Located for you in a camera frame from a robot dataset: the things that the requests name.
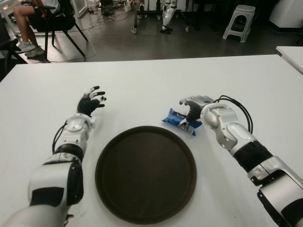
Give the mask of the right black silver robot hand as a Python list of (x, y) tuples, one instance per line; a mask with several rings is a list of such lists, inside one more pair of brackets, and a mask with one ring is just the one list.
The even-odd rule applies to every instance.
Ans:
[(184, 128), (188, 123), (198, 120), (201, 117), (202, 109), (208, 105), (213, 103), (214, 100), (208, 96), (189, 96), (180, 100), (179, 104), (188, 105), (189, 112), (187, 116), (179, 123), (179, 128)]

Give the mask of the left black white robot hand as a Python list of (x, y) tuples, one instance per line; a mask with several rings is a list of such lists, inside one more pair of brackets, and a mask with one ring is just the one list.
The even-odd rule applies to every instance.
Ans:
[(105, 91), (98, 91), (99, 89), (100, 86), (94, 86), (83, 94), (77, 105), (77, 113), (91, 116), (97, 108), (105, 107)]

